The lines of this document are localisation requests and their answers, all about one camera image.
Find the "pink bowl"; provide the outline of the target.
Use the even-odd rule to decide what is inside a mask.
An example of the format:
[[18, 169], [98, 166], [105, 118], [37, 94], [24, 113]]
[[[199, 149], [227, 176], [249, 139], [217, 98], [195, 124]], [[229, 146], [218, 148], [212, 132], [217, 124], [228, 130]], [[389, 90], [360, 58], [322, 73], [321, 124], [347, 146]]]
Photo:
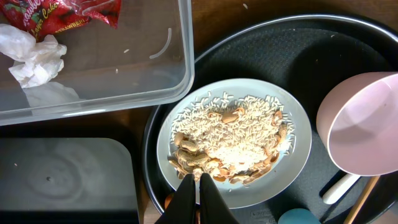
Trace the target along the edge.
[[360, 176], [397, 170], [397, 72], [355, 75], [335, 86], [317, 113], [330, 159]]

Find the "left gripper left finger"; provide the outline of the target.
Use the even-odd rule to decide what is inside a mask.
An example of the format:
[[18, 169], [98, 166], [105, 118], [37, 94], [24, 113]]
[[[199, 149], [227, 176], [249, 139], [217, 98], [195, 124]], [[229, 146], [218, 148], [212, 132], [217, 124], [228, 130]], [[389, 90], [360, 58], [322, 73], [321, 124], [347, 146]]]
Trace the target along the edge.
[[187, 174], [179, 185], [165, 212], [155, 224], [195, 223], [195, 181], [193, 174]]

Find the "blue cup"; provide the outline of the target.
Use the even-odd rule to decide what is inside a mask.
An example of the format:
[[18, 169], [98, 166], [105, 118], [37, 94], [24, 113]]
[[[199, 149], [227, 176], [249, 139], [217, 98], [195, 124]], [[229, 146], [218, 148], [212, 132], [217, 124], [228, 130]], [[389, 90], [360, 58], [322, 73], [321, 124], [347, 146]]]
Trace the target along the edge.
[[303, 208], [295, 208], [285, 212], [277, 224], [321, 224], [314, 214]]

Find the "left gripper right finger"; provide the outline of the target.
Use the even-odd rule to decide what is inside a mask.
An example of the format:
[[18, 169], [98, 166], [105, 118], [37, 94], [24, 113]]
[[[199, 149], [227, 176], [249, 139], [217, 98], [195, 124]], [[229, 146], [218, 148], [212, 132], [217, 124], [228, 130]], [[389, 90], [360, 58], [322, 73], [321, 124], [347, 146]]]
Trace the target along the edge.
[[200, 179], [200, 221], [201, 224], [239, 223], [207, 173], [202, 174]]

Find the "white tissue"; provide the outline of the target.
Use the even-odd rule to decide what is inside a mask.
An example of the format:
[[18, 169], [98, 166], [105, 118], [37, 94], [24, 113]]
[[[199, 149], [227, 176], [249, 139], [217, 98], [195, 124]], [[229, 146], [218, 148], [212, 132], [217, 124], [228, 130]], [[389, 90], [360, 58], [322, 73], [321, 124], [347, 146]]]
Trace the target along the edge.
[[20, 86], [32, 88], [46, 84], [64, 68], [61, 56], [67, 53], [67, 47], [53, 35], [37, 42], [28, 32], [1, 24], [1, 53], [14, 60], [9, 71]]

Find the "red snack wrapper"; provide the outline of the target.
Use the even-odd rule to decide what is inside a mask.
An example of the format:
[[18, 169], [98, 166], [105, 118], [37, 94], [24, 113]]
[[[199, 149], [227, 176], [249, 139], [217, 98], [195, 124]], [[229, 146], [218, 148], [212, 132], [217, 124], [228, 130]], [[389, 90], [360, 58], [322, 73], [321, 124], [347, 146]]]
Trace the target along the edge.
[[81, 27], [92, 19], [118, 26], [121, 0], [1, 0], [8, 22], [42, 40]]

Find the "white plastic fork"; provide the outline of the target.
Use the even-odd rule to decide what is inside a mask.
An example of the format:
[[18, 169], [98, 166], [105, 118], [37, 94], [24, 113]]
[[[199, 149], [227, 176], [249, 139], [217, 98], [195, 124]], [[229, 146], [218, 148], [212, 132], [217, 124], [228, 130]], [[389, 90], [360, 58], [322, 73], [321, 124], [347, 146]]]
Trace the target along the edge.
[[325, 204], [334, 204], [357, 182], [360, 175], [346, 174], [330, 187], [322, 197]]

